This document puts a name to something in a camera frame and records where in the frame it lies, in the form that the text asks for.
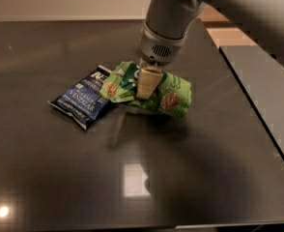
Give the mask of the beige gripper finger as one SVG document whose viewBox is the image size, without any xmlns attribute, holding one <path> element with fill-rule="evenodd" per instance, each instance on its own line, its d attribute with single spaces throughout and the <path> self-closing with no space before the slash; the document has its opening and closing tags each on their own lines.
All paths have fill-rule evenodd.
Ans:
<svg viewBox="0 0 284 232">
<path fill-rule="evenodd" d="M 136 97 L 148 100 L 163 78 L 163 72 L 157 66 L 146 66 L 140 71 Z"/>
</svg>

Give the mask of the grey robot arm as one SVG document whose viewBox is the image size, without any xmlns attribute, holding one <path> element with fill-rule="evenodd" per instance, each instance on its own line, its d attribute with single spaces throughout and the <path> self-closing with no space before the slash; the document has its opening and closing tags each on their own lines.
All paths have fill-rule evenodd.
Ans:
<svg viewBox="0 0 284 232">
<path fill-rule="evenodd" d="M 185 44 L 193 20 L 209 5 L 284 67 L 284 0 L 151 0 L 140 55 L 166 66 Z"/>
</svg>

